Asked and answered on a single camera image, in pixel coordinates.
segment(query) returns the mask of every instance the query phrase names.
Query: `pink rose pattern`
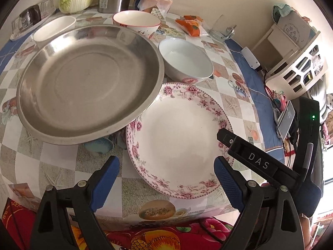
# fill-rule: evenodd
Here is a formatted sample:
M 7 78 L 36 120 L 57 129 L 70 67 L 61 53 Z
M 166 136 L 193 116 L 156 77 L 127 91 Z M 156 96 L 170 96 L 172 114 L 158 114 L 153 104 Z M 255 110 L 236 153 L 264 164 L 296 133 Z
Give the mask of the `pink rose pattern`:
M 216 103 L 214 99 L 212 99 L 209 95 L 197 87 L 177 82 L 167 83 L 159 93 L 160 97 L 175 98 L 175 95 L 181 96 L 181 98 L 187 99 L 189 101 L 196 100 L 199 106 L 214 114 L 215 118 L 213 120 L 218 123 L 220 129 L 227 128 L 232 131 L 230 122 L 223 109 Z M 132 147 L 132 149 L 129 150 L 129 154 L 134 163 L 134 166 L 153 188 L 170 196 L 191 199 L 207 195 L 220 186 L 220 183 L 218 182 L 215 174 L 210 174 L 211 178 L 207 181 L 200 181 L 199 185 L 178 185 L 177 189 L 175 190 L 170 188 L 169 181 L 165 181 L 164 179 L 150 174 L 149 171 L 144 167 L 145 161 L 140 159 L 139 142 L 136 142 L 135 144 L 135 133 L 136 131 L 140 131 L 142 127 L 143 125 L 141 123 L 141 117 L 138 117 L 127 126 L 127 146 Z M 232 165 L 233 159 L 227 154 L 226 146 L 220 142 L 218 146 L 221 150 L 221 155 L 224 155 L 226 160 L 228 160 L 230 165 Z

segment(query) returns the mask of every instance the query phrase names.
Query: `red-rimmed bowl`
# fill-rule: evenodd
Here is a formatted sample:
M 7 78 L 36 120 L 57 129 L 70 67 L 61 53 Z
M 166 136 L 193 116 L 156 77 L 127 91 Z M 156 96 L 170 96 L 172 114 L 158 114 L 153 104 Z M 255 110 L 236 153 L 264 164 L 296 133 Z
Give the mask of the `red-rimmed bowl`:
M 160 19 L 156 16 L 137 10 L 121 11 L 114 14 L 112 19 L 113 24 L 139 32 L 149 39 L 161 24 Z

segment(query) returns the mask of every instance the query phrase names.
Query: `table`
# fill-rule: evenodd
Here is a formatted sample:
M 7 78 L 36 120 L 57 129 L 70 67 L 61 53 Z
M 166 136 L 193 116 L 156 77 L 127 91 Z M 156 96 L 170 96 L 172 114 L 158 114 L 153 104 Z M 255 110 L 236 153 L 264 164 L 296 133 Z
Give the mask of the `table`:
M 51 19 L 61 15 L 57 13 Z M 112 14 L 99 13 L 96 8 L 87 9 L 74 16 L 77 18 L 76 27 L 113 23 Z M 197 86 L 222 106 L 235 134 L 246 140 L 250 137 L 255 146 L 264 150 L 256 108 L 228 47 L 225 44 L 217 45 L 208 36 L 193 38 L 186 35 L 174 22 L 179 18 L 177 15 L 168 14 L 165 19 L 159 17 L 162 24 L 151 40 L 158 45 L 165 38 L 181 38 L 207 53 L 214 64 L 214 79 L 203 81 Z M 54 185 L 57 189 L 72 187 L 80 180 L 87 180 L 95 170 L 102 167 L 110 155 L 116 155 L 121 163 L 120 172 L 103 208 L 96 212 L 96 217 L 105 230 L 156 224 L 155 221 L 146 221 L 139 217 L 140 208 L 153 200 L 171 202 L 176 208 L 176 213 L 171 218 L 157 222 L 159 225 L 176 224 L 235 210 L 222 187 L 196 199 L 177 199 L 157 192 L 136 171 L 127 150 L 118 145 L 109 153 L 101 155 L 87 151 L 83 144 L 57 146 L 31 136 L 16 114 L 15 101 L 9 100 L 16 96 L 21 73 L 37 50 L 30 35 L 0 75 L 1 106 L 8 101 L 7 109 L 12 111 L 12 114 L 9 111 L 0 113 L 3 122 L 0 124 L 0 205 L 8 196 L 36 210 L 48 184 Z M 230 82 L 235 82 L 234 77 L 238 84 L 242 83 L 241 87 L 235 89 L 229 85 Z M 254 179 L 258 183 L 263 181 L 236 160 L 233 168 L 239 170 L 247 180 Z M 69 214 L 74 215 L 73 210 L 69 209 Z

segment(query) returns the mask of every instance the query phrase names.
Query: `wall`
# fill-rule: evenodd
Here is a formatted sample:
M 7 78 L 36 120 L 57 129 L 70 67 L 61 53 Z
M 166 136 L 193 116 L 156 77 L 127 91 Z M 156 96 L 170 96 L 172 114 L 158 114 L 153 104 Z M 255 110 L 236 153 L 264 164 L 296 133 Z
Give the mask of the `wall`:
M 32 5 L 39 1 L 19 1 L 1 29 L 0 47 L 3 46 L 11 34 L 11 21 L 27 5 Z M 170 12 L 180 15 L 199 15 L 209 25 L 213 25 L 219 16 L 223 14 L 227 25 L 237 24 L 234 39 L 242 46 L 251 48 L 273 24 L 271 9 L 277 2 L 288 3 L 295 7 L 302 16 L 312 19 L 311 25 L 322 32 L 328 65 L 333 67 L 333 57 L 330 58 L 329 56 L 333 51 L 333 31 L 313 0 L 174 0 Z M 329 90 L 333 92 L 333 80 L 331 83 Z

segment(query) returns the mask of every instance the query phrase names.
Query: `bowl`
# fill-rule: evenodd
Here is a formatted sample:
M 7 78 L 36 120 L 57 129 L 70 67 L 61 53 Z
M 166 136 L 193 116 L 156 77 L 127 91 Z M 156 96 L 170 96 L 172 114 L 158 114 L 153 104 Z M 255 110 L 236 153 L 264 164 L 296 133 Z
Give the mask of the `bowl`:
M 214 71 L 208 55 L 196 45 L 182 39 L 165 39 L 159 44 L 165 74 L 172 80 L 196 84 L 209 78 Z
M 33 40 L 37 46 L 41 49 L 47 43 L 51 42 L 54 38 L 62 33 L 68 32 L 75 28 L 76 19 L 72 16 L 62 16 L 39 28 L 34 36 Z
M 149 39 L 161 24 L 160 19 L 156 16 L 137 10 L 121 11 L 114 14 L 112 19 L 113 24 L 139 32 Z

